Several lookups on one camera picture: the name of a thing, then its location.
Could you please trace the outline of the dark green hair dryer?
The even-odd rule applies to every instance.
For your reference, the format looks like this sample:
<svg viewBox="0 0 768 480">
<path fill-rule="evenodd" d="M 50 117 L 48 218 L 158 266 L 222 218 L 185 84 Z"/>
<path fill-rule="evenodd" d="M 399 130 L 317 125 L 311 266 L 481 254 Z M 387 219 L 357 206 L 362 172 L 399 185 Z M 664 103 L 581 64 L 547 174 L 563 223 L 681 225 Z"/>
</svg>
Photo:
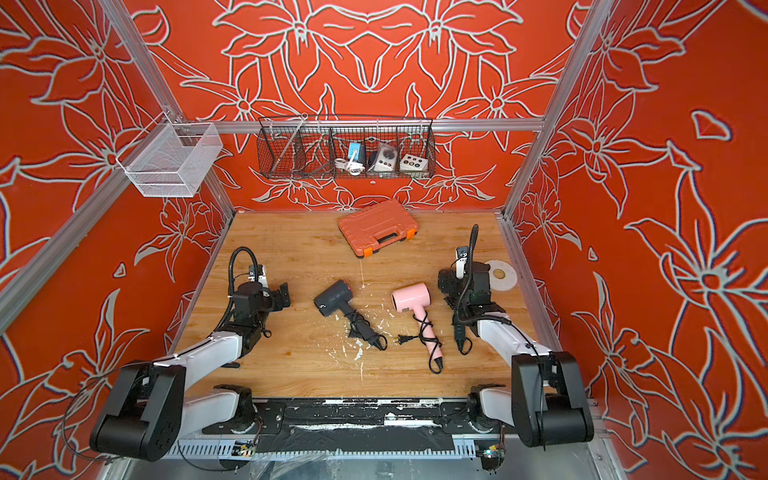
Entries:
<svg viewBox="0 0 768 480">
<path fill-rule="evenodd" d="M 452 310 L 451 324 L 457 349 L 461 355 L 468 355 L 472 350 L 473 343 L 467 339 L 466 326 L 461 317 L 465 282 L 458 279 L 452 270 L 441 269 L 438 273 L 437 285 L 444 295 L 444 300 Z"/>
</svg>

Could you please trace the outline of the pink hair dryer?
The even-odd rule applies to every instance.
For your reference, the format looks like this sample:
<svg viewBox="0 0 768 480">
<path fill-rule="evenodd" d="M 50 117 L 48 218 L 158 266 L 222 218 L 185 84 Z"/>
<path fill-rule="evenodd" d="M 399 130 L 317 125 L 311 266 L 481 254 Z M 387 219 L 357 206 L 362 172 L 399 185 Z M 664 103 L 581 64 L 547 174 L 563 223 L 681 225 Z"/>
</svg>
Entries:
<svg viewBox="0 0 768 480">
<path fill-rule="evenodd" d="M 398 312 L 410 311 L 419 326 L 417 335 L 399 335 L 396 343 L 402 345 L 418 339 L 428 351 L 428 369 L 433 374 L 440 374 L 444 369 L 442 343 L 428 317 L 427 308 L 431 305 L 428 287 L 425 283 L 417 283 L 397 289 L 392 293 L 392 302 Z"/>
</svg>

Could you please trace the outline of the black hair dryer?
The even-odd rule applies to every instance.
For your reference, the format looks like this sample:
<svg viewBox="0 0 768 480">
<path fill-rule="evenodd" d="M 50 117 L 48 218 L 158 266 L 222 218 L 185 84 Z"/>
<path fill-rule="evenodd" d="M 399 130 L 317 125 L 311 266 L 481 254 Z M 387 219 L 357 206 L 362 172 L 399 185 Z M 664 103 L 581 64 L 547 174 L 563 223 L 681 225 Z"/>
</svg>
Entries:
<svg viewBox="0 0 768 480">
<path fill-rule="evenodd" d="M 361 339 L 374 348 L 385 351 L 388 347 L 387 339 L 376 332 L 370 322 L 350 305 L 352 299 L 353 294 L 349 285 L 344 280 L 337 280 L 318 294 L 313 303 L 324 317 L 329 317 L 337 311 L 341 312 L 349 321 L 350 338 Z"/>
</svg>

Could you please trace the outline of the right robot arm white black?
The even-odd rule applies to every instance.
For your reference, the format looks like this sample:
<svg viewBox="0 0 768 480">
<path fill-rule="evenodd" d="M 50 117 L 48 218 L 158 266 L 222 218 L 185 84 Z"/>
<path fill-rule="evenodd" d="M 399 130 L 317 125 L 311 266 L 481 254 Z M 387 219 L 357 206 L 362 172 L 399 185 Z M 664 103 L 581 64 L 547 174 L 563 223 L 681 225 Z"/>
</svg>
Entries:
<svg viewBox="0 0 768 480">
<path fill-rule="evenodd" d="M 471 351 L 471 330 L 510 367 L 511 385 L 474 387 L 468 420 L 509 425 L 527 447 L 591 441 L 595 427 L 576 359 L 533 340 L 492 300 L 490 266 L 474 259 L 478 237 L 475 224 L 455 266 L 439 272 L 438 288 L 452 311 L 458 351 Z"/>
</svg>

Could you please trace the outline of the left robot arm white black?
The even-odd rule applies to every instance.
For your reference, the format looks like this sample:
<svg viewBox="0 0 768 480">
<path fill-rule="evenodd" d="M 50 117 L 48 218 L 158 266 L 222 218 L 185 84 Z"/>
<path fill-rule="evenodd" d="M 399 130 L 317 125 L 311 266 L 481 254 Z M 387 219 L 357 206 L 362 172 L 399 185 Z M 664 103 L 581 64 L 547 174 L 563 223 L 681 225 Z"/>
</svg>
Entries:
<svg viewBox="0 0 768 480">
<path fill-rule="evenodd" d="M 234 260 L 251 261 L 248 279 L 237 283 Z M 120 368 L 95 426 L 89 446 L 99 454 L 157 461 L 185 435 L 220 424 L 236 433 L 260 422 L 248 387 L 220 384 L 207 395 L 187 391 L 215 370 L 248 355 L 271 337 L 269 316 L 291 305 L 287 284 L 270 289 L 266 269 L 254 252 L 236 248 L 227 269 L 228 303 L 222 318 L 202 341 L 150 362 Z"/>
</svg>

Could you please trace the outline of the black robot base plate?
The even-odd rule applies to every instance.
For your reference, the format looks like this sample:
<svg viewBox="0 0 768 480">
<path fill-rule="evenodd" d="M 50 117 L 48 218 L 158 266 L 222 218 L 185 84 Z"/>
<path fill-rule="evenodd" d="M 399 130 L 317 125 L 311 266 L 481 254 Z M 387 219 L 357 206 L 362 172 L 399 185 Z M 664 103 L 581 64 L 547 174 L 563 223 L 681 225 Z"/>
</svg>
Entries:
<svg viewBox="0 0 768 480">
<path fill-rule="evenodd" d="M 466 397 L 257 398 L 256 417 L 244 430 L 222 423 L 204 438 L 251 442 L 275 454 L 415 455 L 473 458 L 513 427 L 487 419 Z"/>
</svg>

